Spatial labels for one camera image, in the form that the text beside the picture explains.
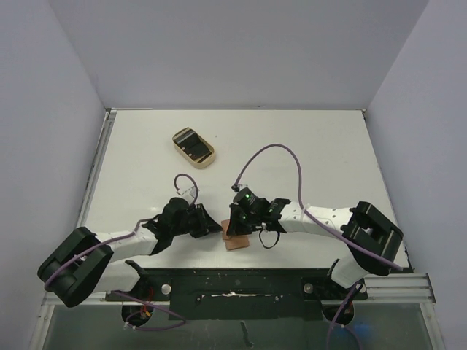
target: table surface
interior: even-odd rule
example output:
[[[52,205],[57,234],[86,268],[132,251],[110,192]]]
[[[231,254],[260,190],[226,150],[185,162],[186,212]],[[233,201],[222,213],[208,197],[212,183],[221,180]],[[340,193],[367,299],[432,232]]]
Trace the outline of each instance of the table surface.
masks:
[[[187,126],[215,148],[216,160],[205,169],[192,167],[172,144],[172,136]],[[198,203],[212,218],[228,219],[231,185],[248,159],[270,143],[283,143],[297,154],[305,203],[340,208],[368,201],[394,220],[360,111],[119,110],[85,224],[98,232],[130,230],[177,195],[178,173],[195,178]],[[257,157],[241,183],[269,200],[297,200],[297,169],[280,148]],[[179,186],[188,188],[190,182],[180,179]],[[275,235],[264,233],[265,244]],[[328,268],[348,251],[334,238],[308,233],[284,234],[273,249],[264,249],[253,233],[250,247],[231,252],[220,234],[185,235],[160,254],[133,260],[144,268]],[[395,262],[409,267],[403,246]]]

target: black cable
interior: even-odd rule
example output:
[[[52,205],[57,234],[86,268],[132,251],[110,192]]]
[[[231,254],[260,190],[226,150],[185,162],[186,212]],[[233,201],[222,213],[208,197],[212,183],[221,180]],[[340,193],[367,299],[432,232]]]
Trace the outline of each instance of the black cable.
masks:
[[[276,246],[276,244],[279,242],[279,239],[280,239],[280,232],[277,233],[277,238],[276,238],[276,241],[274,242],[274,244],[272,246],[266,246],[264,243],[263,243],[263,239],[261,238],[261,233],[263,233],[264,230],[261,230],[260,231],[260,242],[261,244],[263,244],[263,247],[264,249],[270,249],[270,248],[274,248]]]

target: white wall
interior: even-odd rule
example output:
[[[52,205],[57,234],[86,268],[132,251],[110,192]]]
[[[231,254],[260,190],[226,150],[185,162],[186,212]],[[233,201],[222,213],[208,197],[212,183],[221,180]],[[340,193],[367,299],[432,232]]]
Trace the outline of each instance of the white wall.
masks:
[[[50,0],[105,106],[365,108],[428,0]]]
[[[72,230],[103,106],[45,0],[0,1],[0,349],[25,349],[39,264]]]
[[[432,0],[368,109],[414,266],[449,350],[467,349],[467,1]]]

